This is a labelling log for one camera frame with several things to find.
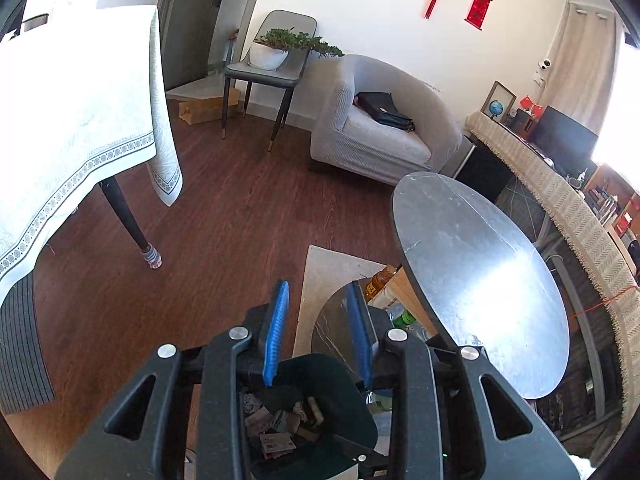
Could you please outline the wooden round side shelf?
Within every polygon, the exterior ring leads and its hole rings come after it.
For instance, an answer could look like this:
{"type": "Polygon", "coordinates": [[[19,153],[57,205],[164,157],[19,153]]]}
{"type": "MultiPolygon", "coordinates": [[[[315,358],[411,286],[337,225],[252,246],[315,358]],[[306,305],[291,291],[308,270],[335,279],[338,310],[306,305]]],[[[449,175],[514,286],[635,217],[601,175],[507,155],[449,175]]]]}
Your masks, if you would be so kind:
{"type": "Polygon", "coordinates": [[[410,284],[408,274],[401,266],[383,288],[367,304],[376,308],[388,308],[394,301],[402,306],[426,329],[428,338],[438,334],[438,329],[428,317],[420,299],[410,284]]]}

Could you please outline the amber tea bottle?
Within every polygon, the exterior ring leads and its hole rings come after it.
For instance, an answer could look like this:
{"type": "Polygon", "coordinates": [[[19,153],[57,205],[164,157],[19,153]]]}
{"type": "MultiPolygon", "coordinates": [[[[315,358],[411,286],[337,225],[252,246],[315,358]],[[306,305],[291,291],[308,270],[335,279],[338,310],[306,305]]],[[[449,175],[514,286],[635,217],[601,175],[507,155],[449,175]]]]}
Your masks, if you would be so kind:
{"type": "Polygon", "coordinates": [[[371,301],[394,277],[395,273],[396,268],[390,264],[376,272],[364,288],[364,299],[367,302],[371,301]]]}

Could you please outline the cream floor rug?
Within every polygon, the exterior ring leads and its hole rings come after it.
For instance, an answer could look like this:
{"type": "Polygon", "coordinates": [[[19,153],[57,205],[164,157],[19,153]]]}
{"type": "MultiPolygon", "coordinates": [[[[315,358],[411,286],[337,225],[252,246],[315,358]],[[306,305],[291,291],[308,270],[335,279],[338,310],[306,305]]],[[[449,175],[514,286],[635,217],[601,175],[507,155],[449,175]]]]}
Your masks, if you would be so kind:
{"type": "Polygon", "coordinates": [[[334,292],[352,281],[370,278],[383,268],[383,263],[310,245],[297,315],[293,356],[310,352],[314,323],[334,292]]]}

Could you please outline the black table leg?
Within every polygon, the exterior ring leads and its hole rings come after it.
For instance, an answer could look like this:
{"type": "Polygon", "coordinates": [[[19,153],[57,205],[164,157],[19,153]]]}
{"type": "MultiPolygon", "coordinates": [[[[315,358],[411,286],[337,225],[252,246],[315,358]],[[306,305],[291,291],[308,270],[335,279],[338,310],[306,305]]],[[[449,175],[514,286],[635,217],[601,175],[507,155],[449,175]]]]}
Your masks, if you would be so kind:
{"type": "Polygon", "coordinates": [[[120,223],[124,226],[131,238],[140,249],[142,258],[152,269],[157,270],[162,266],[163,260],[160,252],[146,239],[142,229],[138,225],[134,214],[131,212],[115,177],[109,177],[99,182],[100,189],[105,196],[107,203],[114,210],[120,223]]]}

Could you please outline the grey striped floor mat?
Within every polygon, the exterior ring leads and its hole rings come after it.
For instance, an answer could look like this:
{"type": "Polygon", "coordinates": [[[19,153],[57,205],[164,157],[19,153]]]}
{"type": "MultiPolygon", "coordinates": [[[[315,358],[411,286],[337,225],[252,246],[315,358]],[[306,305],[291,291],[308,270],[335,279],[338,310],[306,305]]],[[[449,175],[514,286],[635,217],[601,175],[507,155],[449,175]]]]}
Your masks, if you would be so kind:
{"type": "Polygon", "coordinates": [[[16,414],[52,402],[55,394],[40,346],[31,273],[4,298],[0,330],[2,413],[16,414]]]}

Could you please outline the beige lace cabinet cloth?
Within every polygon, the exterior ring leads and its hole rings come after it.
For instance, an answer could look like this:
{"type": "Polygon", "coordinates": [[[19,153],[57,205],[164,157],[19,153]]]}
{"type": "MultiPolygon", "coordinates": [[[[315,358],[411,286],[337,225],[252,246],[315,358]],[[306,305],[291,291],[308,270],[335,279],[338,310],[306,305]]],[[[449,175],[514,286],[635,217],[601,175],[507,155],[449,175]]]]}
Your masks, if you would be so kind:
{"type": "Polygon", "coordinates": [[[639,407],[639,289],[612,238],[585,201],[526,144],[481,112],[465,127],[483,142],[536,197],[587,272],[608,298],[606,310],[620,357],[624,419],[639,407]]]}

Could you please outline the cardboard box on floor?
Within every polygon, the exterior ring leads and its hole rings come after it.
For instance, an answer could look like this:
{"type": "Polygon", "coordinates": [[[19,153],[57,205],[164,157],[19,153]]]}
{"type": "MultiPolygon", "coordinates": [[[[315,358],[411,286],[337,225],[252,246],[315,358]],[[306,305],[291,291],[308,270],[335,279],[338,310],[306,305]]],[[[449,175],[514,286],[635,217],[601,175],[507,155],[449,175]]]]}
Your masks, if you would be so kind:
{"type": "MultiPolygon", "coordinates": [[[[241,93],[238,89],[231,88],[228,95],[228,116],[232,117],[238,111],[241,101],[241,93]]],[[[221,120],[223,96],[215,96],[209,99],[196,99],[179,103],[179,118],[188,125],[202,124],[221,120]]]]}

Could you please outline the black handbag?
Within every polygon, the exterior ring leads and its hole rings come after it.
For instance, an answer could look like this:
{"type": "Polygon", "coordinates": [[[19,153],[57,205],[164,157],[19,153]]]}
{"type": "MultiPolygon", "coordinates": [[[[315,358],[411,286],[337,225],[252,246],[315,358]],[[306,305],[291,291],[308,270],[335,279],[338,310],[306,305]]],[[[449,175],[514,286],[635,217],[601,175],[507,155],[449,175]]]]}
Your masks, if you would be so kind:
{"type": "Polygon", "coordinates": [[[416,130],[413,120],[397,109],[390,92],[359,92],[354,104],[383,126],[407,132],[416,130]]]}

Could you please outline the black monitor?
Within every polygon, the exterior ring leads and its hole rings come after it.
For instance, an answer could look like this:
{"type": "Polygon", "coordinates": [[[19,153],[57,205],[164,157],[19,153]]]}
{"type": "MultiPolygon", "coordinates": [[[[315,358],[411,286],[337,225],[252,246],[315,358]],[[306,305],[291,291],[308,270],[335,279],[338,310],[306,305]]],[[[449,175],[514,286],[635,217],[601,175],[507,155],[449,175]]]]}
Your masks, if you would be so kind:
{"type": "Polygon", "coordinates": [[[529,135],[528,142],[553,162],[563,177],[577,178],[591,162],[598,136],[590,129],[547,106],[529,135]]]}

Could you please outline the framed globe picture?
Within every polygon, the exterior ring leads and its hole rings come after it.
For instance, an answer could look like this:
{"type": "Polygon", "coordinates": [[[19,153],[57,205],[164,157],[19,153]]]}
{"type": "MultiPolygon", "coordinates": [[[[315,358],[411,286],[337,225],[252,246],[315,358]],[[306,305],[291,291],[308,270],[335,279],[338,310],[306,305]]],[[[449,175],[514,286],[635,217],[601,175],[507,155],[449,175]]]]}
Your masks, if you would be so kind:
{"type": "Polygon", "coordinates": [[[494,122],[502,122],[509,114],[515,100],[516,95],[496,80],[480,111],[494,122]]]}

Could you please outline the grey dining chair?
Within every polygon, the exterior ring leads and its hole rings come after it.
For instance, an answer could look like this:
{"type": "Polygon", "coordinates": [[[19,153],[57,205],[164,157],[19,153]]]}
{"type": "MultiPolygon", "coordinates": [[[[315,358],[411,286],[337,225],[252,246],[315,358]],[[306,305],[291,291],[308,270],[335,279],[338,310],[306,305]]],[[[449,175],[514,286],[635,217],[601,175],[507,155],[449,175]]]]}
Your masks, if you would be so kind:
{"type": "Polygon", "coordinates": [[[240,62],[232,63],[224,68],[224,102],[221,113],[221,135],[225,138],[232,80],[246,83],[243,113],[246,113],[250,102],[250,90],[252,90],[253,84],[283,89],[284,93],[277,118],[273,124],[268,151],[272,150],[274,140],[277,139],[279,130],[288,117],[295,88],[303,77],[309,55],[308,50],[277,49],[260,44],[258,40],[273,29],[282,29],[292,35],[304,32],[308,37],[314,38],[317,31],[317,20],[312,16],[285,10],[269,12],[258,28],[244,58],[240,62]]]}

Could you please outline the white patterned tablecloth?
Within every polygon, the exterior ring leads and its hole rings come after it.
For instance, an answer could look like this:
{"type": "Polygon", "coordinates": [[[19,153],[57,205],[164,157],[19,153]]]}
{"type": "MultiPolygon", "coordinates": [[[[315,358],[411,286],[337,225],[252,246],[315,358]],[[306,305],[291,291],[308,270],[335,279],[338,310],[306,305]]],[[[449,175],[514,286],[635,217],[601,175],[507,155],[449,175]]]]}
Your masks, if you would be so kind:
{"type": "Polygon", "coordinates": [[[182,189],[155,6],[96,9],[1,46],[1,291],[100,181],[145,165],[166,205],[182,189]]]}

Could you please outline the potted green plant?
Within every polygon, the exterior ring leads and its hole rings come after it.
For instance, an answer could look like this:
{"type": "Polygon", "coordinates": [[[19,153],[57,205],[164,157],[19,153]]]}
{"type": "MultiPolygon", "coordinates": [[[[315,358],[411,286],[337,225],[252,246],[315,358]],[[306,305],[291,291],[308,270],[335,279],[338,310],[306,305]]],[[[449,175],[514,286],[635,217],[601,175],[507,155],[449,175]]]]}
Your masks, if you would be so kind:
{"type": "Polygon", "coordinates": [[[322,58],[341,58],[344,52],[321,37],[308,32],[294,32],[292,28],[272,28],[258,36],[248,51],[248,64],[261,70],[277,70],[293,51],[317,53],[322,58]]]}

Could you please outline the beige curtain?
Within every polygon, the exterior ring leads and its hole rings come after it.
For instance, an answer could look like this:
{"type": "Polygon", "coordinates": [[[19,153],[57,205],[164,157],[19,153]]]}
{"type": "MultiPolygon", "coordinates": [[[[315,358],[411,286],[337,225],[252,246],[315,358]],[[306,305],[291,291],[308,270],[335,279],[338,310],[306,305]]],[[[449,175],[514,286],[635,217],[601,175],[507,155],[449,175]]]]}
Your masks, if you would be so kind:
{"type": "Polygon", "coordinates": [[[623,23],[617,14],[569,1],[549,51],[551,66],[538,104],[551,106],[598,134],[623,39],[623,23]]]}

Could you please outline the red hanging wall decoration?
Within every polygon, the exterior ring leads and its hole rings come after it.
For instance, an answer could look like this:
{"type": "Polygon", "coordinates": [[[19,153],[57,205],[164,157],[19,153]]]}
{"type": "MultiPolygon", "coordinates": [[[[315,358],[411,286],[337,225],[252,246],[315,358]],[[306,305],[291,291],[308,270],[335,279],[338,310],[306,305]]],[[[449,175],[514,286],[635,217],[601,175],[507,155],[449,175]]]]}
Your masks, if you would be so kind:
{"type": "Polygon", "coordinates": [[[474,28],[481,30],[491,1],[492,0],[472,0],[470,10],[465,21],[474,28]]]}

